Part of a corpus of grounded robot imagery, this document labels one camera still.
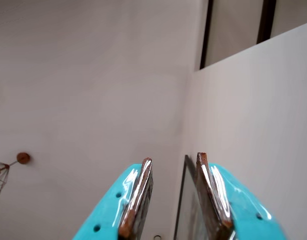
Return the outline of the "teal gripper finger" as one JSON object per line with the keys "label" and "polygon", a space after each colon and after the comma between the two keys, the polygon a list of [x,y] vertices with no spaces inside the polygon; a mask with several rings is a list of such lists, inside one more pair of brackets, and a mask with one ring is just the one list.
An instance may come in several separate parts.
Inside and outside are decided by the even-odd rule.
{"label": "teal gripper finger", "polygon": [[130,165],[111,185],[74,240],[139,240],[153,190],[153,161]]}
{"label": "teal gripper finger", "polygon": [[196,157],[195,187],[210,240],[285,240],[276,218],[236,177],[205,152]]}

